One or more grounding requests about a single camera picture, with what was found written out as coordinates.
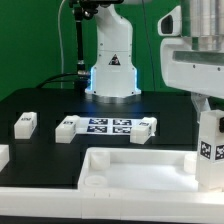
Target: green screen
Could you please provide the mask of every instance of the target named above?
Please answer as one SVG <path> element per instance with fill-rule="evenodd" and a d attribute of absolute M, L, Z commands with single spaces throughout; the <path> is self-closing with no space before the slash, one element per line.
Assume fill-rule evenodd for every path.
<path fill-rule="evenodd" d="M 146 38 L 142 5 L 118 5 L 117 12 L 133 25 L 133 64 L 138 69 L 138 86 L 143 91 L 173 91 L 161 77 L 157 22 L 179 1 L 153 0 L 145 4 L 155 80 Z M 61 73 L 57 16 L 61 0 L 0 1 L 0 99 L 20 88 L 33 88 Z M 74 18 L 68 3 L 62 11 L 65 72 L 76 72 L 77 50 Z M 96 24 L 83 22 L 84 55 L 87 68 L 96 62 Z M 46 88 L 60 88 L 60 84 Z"/>

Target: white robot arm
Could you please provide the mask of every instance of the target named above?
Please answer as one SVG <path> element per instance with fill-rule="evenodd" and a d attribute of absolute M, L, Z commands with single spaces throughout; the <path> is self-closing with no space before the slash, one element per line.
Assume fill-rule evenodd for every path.
<path fill-rule="evenodd" d="M 200 115 L 196 180 L 205 192 L 224 187 L 224 112 L 210 111 L 203 96 L 224 99 L 223 15 L 223 0 L 182 0 L 158 24 L 159 33 L 169 36 L 160 50 L 163 79 L 167 86 L 193 92 Z"/>
<path fill-rule="evenodd" d="M 138 98 L 137 70 L 132 64 L 132 25 L 118 15 L 114 4 L 141 4 L 142 0 L 79 1 L 85 16 L 95 15 L 97 62 L 91 69 L 89 99 L 104 103 L 126 103 Z"/>

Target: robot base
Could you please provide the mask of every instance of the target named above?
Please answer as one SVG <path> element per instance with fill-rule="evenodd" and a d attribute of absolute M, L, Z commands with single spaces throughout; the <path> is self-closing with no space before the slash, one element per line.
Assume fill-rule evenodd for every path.
<path fill-rule="evenodd" d="M 100 103 L 114 103 L 114 104 L 125 104 L 132 103 L 141 100 L 141 94 L 131 95 L 127 97 L 108 97 L 108 96 L 99 96 L 90 93 L 85 93 L 86 99 L 97 101 Z"/>

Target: black table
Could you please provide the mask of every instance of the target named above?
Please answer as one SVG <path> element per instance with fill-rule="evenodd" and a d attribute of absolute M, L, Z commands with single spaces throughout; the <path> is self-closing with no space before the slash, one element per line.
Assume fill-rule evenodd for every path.
<path fill-rule="evenodd" d="M 38 125 L 30 140 L 15 140 L 14 124 L 23 112 L 37 112 Z M 139 102 L 114 105 L 88 101 L 74 90 L 21 89 L 0 102 L 0 114 L 0 144 L 10 147 L 10 162 L 0 173 L 0 186 L 76 189 L 89 147 L 196 150 L 197 145 L 196 112 L 190 95 L 184 93 L 144 92 Z M 153 116 L 158 120 L 157 132 L 144 145 L 130 143 L 129 136 L 85 134 L 76 135 L 71 144 L 56 144 L 55 128 L 67 115 L 132 119 Z M 14 219 L 0 217 L 0 223 L 19 220 Z M 24 218 L 23 223 L 26 221 L 32 223 L 33 219 Z"/>

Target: black cable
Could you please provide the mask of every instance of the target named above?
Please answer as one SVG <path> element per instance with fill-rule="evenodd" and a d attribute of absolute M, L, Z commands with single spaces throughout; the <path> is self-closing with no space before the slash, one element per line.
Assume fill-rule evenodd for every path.
<path fill-rule="evenodd" d="M 81 7 L 75 7 L 74 17 L 76 24 L 76 40 L 77 40 L 77 55 L 78 55 L 77 70 L 79 71 L 79 70 L 85 70 L 84 53 L 83 53 L 83 32 L 82 32 L 83 9 Z"/>
<path fill-rule="evenodd" d="M 40 83 L 39 85 L 36 86 L 36 88 L 40 89 L 42 88 L 46 83 L 48 83 L 49 81 L 52 81 L 54 79 L 59 79 L 59 78 L 63 78 L 63 77 L 66 77 L 66 76 L 75 76 L 77 74 L 72 74 L 72 73 L 65 73 L 65 74 L 60 74 L 60 75 L 55 75 L 55 76 L 52 76 L 48 79 L 46 79 L 44 82 Z"/>
<path fill-rule="evenodd" d="M 156 91 L 155 67 L 154 67 L 153 58 L 152 58 L 152 47 L 151 47 L 149 33 L 148 33 L 148 29 L 147 29 L 148 26 L 147 26 L 146 10 L 145 10 L 145 2 L 144 2 L 144 0 L 142 0 L 142 8 L 143 8 L 143 18 L 144 18 L 146 39 L 147 39 L 147 43 L 148 43 L 149 56 L 150 56 L 150 61 L 151 61 L 151 66 L 152 66 L 152 82 L 153 82 L 153 88 L 154 88 L 154 91 Z"/>
<path fill-rule="evenodd" d="M 38 88 L 38 89 L 41 89 L 44 85 L 46 85 L 46 84 L 49 84 L 49 83 L 56 83 L 56 82 L 60 82 L 60 83 L 62 83 L 62 82 L 75 82 L 75 80 L 52 80 L 52 81 L 46 81 L 46 82 L 42 82 L 41 83 L 41 87 L 36 87 L 36 88 Z"/>

